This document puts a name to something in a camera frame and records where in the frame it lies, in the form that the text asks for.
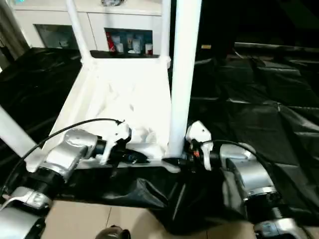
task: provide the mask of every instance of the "white pole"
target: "white pole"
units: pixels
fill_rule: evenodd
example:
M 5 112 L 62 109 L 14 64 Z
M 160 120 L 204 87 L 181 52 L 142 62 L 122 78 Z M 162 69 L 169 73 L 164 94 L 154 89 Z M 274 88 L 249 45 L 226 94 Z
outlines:
M 78 12 L 76 10 L 76 6 L 74 4 L 73 0 L 66 0 L 66 7 L 68 9 L 68 13 L 72 22 L 72 28 L 73 28 L 73 32 L 76 38 L 76 41 L 78 43 L 79 46 L 79 50 L 82 56 L 82 63 L 86 60 L 86 59 L 90 59 L 91 58 L 91 54 L 89 51 L 89 48 L 85 42 L 84 39 L 84 35 L 83 35 L 83 31 L 81 28 L 81 23 L 79 20 L 79 16 L 78 16 Z
M 0 106 L 0 138 L 19 156 L 23 157 L 36 143 Z M 42 150 L 37 148 L 25 159 L 27 170 L 34 172 L 41 162 Z
M 161 25 L 160 56 L 165 58 L 169 58 L 170 2 L 171 0 L 163 0 L 162 7 L 161 7 L 162 25 Z
M 202 0 L 177 0 L 168 156 L 184 146 Z

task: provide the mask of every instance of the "beige floor tile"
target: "beige floor tile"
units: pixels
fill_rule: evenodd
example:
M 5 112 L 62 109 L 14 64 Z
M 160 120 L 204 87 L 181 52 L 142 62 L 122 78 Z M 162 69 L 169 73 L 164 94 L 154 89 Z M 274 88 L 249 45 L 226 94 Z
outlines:
M 247 222 L 227 223 L 207 232 L 208 239 L 256 239 L 253 225 Z
M 132 239 L 206 239 L 206 231 L 187 237 L 168 234 L 159 221 L 146 209 L 112 207 L 108 227 L 120 226 L 131 232 Z
M 319 239 L 319 227 L 306 227 L 306 230 L 308 230 L 315 239 Z
M 111 207 L 96 204 L 55 202 L 42 239 L 94 239 L 105 228 Z

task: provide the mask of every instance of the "cabinet shelf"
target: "cabinet shelf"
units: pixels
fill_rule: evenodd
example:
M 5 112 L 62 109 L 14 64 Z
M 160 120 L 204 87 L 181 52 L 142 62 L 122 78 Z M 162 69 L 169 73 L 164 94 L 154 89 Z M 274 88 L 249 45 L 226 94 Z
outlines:
M 67 11 L 65 0 L 12 0 L 14 10 Z M 161 0 L 126 0 L 119 6 L 103 6 L 101 0 L 75 0 L 78 12 L 161 16 Z

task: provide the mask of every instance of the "black tarp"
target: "black tarp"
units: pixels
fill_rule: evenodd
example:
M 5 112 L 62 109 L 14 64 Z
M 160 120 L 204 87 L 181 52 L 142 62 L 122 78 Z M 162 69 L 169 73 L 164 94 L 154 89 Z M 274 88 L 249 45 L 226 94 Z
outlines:
M 201 120 L 213 139 L 248 143 L 273 161 L 267 169 L 297 221 L 319 225 L 299 193 L 318 212 L 318 67 L 279 62 L 229 59 L 219 66 L 213 61 L 196 65 L 189 120 Z M 50 131 L 79 69 L 75 51 L 32 49 L 0 74 L 0 104 L 39 141 Z M 6 147 L 0 150 L 3 180 L 16 158 Z M 207 226 L 211 218 L 241 218 L 223 206 L 223 180 L 218 169 L 179 174 L 164 168 L 77 170 L 59 198 L 149 208 L 168 231 L 185 234 Z

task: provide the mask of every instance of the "black cable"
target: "black cable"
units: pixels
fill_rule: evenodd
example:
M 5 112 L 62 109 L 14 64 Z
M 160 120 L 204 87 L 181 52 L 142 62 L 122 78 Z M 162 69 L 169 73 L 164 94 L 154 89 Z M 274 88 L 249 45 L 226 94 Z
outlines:
M 205 143 L 228 143 L 228 144 L 232 144 L 238 147 L 241 147 L 245 150 L 247 150 L 248 152 L 250 152 L 252 155 L 254 155 L 257 159 L 259 159 L 259 162 L 265 167 L 266 163 L 270 163 L 272 166 L 276 166 L 276 164 L 273 161 L 268 160 L 267 158 L 258 155 L 257 153 L 255 153 L 252 149 L 250 149 L 249 147 L 242 145 L 240 143 L 236 143 L 230 140 L 223 140 L 223 139 L 216 139 L 216 140 L 209 140 L 209 141 L 205 141 L 202 142 L 201 145 L 205 144 Z M 300 189 L 298 188 L 298 186 L 296 185 L 296 183 L 289 177 L 287 176 L 290 184 L 292 185 L 292 187 L 296 190 L 297 194 L 299 195 L 299 197 L 303 200 L 303 202 L 305 203 L 305 205 L 307 206 L 308 210 L 310 211 L 310 213 L 317 219 L 319 220 L 319 217 L 316 213 L 316 210 L 313 209 L 312 206 L 312 202 L 302 194 L 302 192 L 300 191 Z M 307 234 L 307 236 L 309 237 L 309 235 L 311 236 L 310 239 L 312 239 L 312 235 L 307 232 L 307 230 L 305 228 L 303 228 L 303 230 L 305 231 L 305 233 Z
M 7 187 L 7 184 L 9 183 L 10 181 L 10 178 L 13 176 L 13 174 L 15 173 L 15 171 L 19 168 L 19 166 L 23 163 L 23 161 L 33 152 L 35 151 L 38 147 L 40 147 L 42 144 L 44 144 L 45 142 L 47 142 L 49 139 L 55 137 L 56 135 L 62 133 L 62 132 L 65 132 L 67 131 L 68 129 L 71 129 L 71 128 L 74 128 L 76 126 L 79 126 L 79 125 L 82 125 L 82 124 L 86 124 L 86 123 L 90 123 L 90 122 L 95 122 L 95 121 L 114 121 L 115 123 L 117 124 L 120 124 L 122 123 L 121 121 L 119 120 L 116 120 L 116 119 L 108 119 L 108 118 L 100 118 L 100 119 L 88 119 L 88 120 L 85 120 L 85 121 L 81 121 L 81 122 L 78 122 L 78 123 L 75 123 L 75 124 L 72 124 L 68 127 L 65 127 L 63 129 L 60 129 L 58 130 L 57 132 L 49 135 L 48 137 L 46 137 L 45 139 L 41 140 L 40 143 L 38 143 L 37 145 L 35 145 L 32 149 L 30 149 L 22 158 L 19 159 L 19 161 L 16 163 L 16 165 L 13 167 L 12 171 L 10 172 L 10 174 L 7 176 L 3 186 L 1 187 L 0 189 L 0 197 L 2 197 L 2 195 L 4 194 L 5 190 L 6 190 L 6 187 Z

